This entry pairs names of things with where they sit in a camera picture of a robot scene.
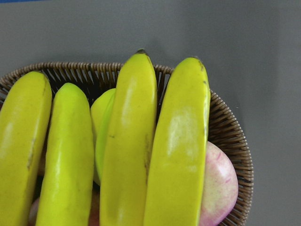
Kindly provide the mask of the yellow banana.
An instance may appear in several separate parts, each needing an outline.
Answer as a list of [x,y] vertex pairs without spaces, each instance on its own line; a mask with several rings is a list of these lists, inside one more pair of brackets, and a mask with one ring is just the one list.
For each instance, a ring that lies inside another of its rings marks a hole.
[[0,224],[27,225],[52,105],[48,79],[21,77],[0,111]]
[[157,114],[153,64],[140,49],[121,67],[106,138],[100,225],[143,224]]
[[36,225],[87,226],[94,175],[90,107],[72,83],[56,93]]
[[198,225],[210,98],[205,66],[195,57],[181,61],[167,84],[156,127],[144,225]]

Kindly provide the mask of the brown wicker basket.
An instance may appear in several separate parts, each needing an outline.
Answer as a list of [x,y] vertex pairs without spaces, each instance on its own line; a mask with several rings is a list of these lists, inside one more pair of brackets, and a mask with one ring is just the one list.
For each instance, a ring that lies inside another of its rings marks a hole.
[[[0,101],[3,103],[16,81],[31,71],[45,74],[55,94],[67,83],[79,86],[92,104],[103,92],[116,87],[122,63],[47,62],[14,70],[0,79]],[[211,93],[208,140],[219,147],[232,162],[238,178],[238,198],[221,226],[244,226],[253,196],[253,162],[243,130],[226,103]]]

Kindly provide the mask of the pink red apple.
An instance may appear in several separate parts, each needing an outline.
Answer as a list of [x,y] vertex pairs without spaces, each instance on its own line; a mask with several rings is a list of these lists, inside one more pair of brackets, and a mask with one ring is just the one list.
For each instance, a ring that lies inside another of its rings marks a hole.
[[238,178],[228,156],[211,142],[206,146],[206,167],[200,226],[216,226],[233,210],[238,198]]

